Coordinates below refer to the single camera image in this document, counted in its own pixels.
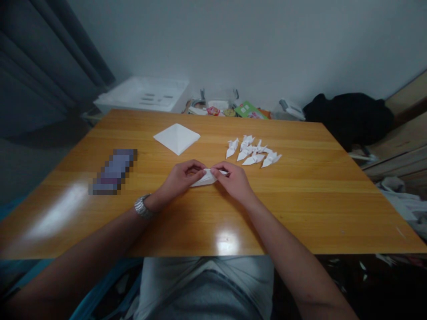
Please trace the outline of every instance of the green package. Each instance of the green package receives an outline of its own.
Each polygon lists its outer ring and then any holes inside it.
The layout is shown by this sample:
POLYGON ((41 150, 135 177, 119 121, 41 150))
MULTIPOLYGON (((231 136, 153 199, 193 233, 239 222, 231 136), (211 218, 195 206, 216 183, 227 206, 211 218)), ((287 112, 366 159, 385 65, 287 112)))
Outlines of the green package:
POLYGON ((249 101, 243 102, 237 108, 234 109, 238 115, 242 118, 254 118, 254 119, 268 119, 258 109, 249 103, 249 101))

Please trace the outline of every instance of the hand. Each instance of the hand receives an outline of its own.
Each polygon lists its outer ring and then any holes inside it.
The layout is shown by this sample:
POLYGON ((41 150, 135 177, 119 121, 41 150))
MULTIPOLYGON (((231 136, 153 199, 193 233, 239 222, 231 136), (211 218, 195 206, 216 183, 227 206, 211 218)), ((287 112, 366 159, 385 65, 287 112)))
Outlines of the hand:
POLYGON ((251 199, 257 199, 254 191, 250 187, 245 170, 230 162, 220 162, 214 165, 211 170, 212 174, 224 186, 227 192, 241 204, 247 203, 251 199), (218 170, 225 170, 230 173, 224 176, 218 170))
POLYGON ((144 201, 144 205, 152 212, 161 211, 193 183, 199 181, 206 174, 204 169, 206 166, 197 160, 176 164, 161 187, 144 201))

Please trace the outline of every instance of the white origami paper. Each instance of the white origami paper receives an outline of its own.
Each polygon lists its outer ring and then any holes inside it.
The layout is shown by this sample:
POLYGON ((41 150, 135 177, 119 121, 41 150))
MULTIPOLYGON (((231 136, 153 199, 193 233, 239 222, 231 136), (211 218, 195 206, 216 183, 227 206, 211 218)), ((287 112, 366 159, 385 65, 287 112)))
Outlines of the white origami paper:
POLYGON ((243 141, 242 141, 242 144, 240 145, 240 151, 247 148, 254 140, 255 140, 255 137, 243 136, 243 141))
POLYGON ((281 157, 282 155, 277 155, 276 152, 269 153, 264 162, 262 163, 261 168, 268 167, 270 164, 276 163, 281 157))
POLYGON ((230 140, 228 142, 228 150, 227 150, 226 159, 228 157, 231 157, 236 152, 238 146, 239 146, 239 139, 238 138, 236 140, 234 140, 234 141, 230 140))
POLYGON ((252 153, 252 155, 242 163, 242 165, 251 165, 254 163, 261 162, 264 159, 265 155, 259 155, 256 151, 252 153))
POLYGON ((200 135, 180 124, 174 124, 156 134, 154 139, 177 155, 183 153, 190 145, 199 140, 200 135))
MULTIPOLYGON (((199 181, 193 183, 191 187, 200 187, 202 185, 212 184, 217 180, 217 178, 214 177, 212 172, 210 172, 210 169, 205 169, 205 171, 206 174, 199 181)), ((228 175, 227 171, 219 170, 219 172, 223 175, 228 175)))
POLYGON ((256 146, 257 148, 257 152, 261 153, 261 152, 265 152, 265 149, 267 148, 267 146, 265 145, 264 147, 261 147, 261 139, 258 141, 258 145, 256 146))
POLYGON ((254 146, 247 146, 246 148, 244 148, 239 155, 237 156, 237 161, 243 160, 245 159, 249 154, 252 153, 252 151, 256 149, 256 147, 254 146))

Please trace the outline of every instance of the table surface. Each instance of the table surface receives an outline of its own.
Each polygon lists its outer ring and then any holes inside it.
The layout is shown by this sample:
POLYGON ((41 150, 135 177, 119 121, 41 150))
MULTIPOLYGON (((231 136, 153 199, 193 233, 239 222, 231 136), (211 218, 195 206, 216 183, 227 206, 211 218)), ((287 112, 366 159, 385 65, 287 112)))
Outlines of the table surface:
MULTIPOLYGON (((176 163, 194 158, 210 167, 225 159, 227 141, 244 134, 283 155, 269 167, 244 168, 259 198, 314 254, 427 252, 322 124, 112 110, 0 224, 2 257, 62 254, 155 191, 176 163), (153 138, 174 123, 201 135, 180 156, 153 138), (133 172, 119 195, 90 196, 88 184, 113 149, 138 149, 133 172)), ((264 253, 247 213, 215 183, 176 199, 129 256, 264 253)))

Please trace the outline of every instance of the silver watch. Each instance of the silver watch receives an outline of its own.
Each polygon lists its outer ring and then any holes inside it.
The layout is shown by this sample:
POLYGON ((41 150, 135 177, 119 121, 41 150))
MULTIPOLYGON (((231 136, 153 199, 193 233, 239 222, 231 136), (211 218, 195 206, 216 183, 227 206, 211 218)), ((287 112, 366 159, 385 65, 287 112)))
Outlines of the silver watch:
POLYGON ((144 205, 144 200, 147 199, 150 195, 151 193, 148 193, 135 201, 135 210, 137 211, 137 214, 146 220, 150 220, 155 216, 155 213, 149 211, 149 209, 147 209, 144 205))

